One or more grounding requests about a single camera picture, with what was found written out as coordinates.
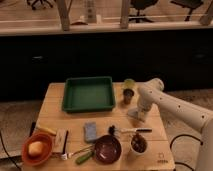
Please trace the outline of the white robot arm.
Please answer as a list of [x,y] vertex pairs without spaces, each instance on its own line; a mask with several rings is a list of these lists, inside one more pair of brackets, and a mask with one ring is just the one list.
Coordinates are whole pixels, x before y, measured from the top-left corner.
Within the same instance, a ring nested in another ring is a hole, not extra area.
[[137,114],[145,121],[152,104],[169,111],[201,134],[195,171],[213,171],[213,111],[163,92],[164,83],[154,78],[139,84]]

